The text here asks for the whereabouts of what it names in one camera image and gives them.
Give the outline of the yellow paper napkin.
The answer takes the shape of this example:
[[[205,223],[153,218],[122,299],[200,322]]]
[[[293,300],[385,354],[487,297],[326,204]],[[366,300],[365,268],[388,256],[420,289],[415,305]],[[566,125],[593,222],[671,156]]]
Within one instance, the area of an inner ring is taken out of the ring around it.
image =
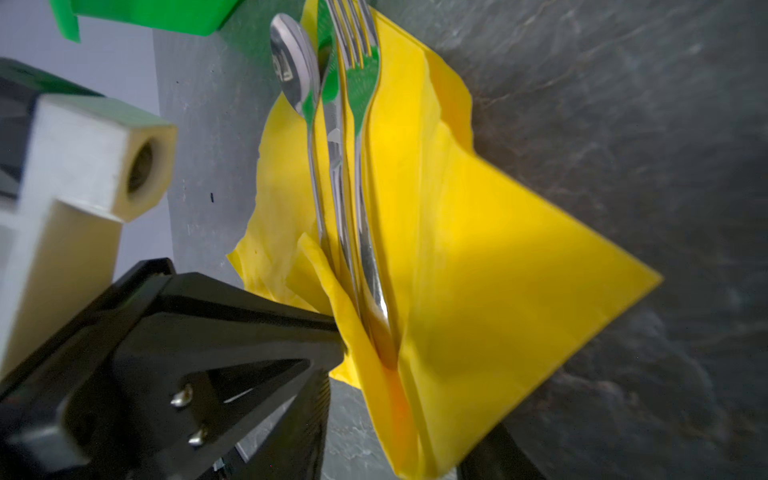
[[[248,292],[335,318],[347,351],[332,377],[362,392],[393,472],[433,479],[662,278],[478,156],[459,75],[384,15],[375,22],[369,202],[397,366],[378,359],[341,258],[318,246],[306,126],[284,97],[229,261]]]

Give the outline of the silver spoon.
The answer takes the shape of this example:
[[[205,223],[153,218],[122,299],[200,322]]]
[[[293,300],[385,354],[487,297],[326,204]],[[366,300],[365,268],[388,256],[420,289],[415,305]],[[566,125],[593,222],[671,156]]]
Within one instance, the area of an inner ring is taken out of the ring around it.
[[[321,181],[315,159],[314,145],[314,120],[320,99],[320,73],[317,55],[306,30],[286,13],[276,14],[270,22],[270,48],[273,67],[281,90],[292,108],[306,123],[307,154],[318,241],[325,256],[329,257],[329,236],[324,217]]]

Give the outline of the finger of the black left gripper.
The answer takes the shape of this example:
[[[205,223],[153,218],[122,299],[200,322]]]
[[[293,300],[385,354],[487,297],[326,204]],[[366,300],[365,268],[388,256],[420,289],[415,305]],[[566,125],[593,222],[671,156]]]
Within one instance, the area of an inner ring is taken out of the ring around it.
[[[5,479],[234,479],[317,371],[332,317],[142,261],[1,384]]]

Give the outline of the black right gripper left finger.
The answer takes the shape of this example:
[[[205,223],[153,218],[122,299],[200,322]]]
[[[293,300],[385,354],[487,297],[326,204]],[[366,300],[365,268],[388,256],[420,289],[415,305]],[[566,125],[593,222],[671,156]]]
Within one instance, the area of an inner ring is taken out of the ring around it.
[[[314,372],[265,442],[234,479],[320,479],[331,400],[326,371]]]

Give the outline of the silver fork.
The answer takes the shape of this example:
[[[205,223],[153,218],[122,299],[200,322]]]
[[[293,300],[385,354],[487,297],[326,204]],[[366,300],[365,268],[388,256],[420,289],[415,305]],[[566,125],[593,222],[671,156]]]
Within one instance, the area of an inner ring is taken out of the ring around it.
[[[354,123],[354,186],[357,250],[362,270],[363,318],[379,359],[388,369],[397,366],[389,306],[377,260],[366,205],[364,170],[369,152],[366,135],[369,112],[380,80],[380,43],[371,9],[365,1],[329,1],[344,66],[345,92]]]

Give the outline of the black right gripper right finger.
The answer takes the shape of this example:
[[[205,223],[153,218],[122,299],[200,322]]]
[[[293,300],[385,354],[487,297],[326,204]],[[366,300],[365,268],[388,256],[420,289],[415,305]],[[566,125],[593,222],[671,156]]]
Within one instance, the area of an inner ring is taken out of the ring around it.
[[[458,480],[544,480],[545,476],[497,424],[457,466]]]

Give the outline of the silver knife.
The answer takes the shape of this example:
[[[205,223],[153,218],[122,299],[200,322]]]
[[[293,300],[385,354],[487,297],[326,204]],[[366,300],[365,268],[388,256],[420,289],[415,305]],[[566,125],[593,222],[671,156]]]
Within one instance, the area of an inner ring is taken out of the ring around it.
[[[329,176],[335,224],[342,267],[339,276],[343,278],[345,290],[355,304],[358,303],[357,278],[355,273],[352,237],[349,227],[349,179],[347,177],[343,101],[341,72],[339,67],[339,47],[336,40],[336,27],[333,23],[328,1],[318,1],[317,5],[317,40],[321,54],[326,54],[323,65],[321,99],[326,129],[329,157]]]

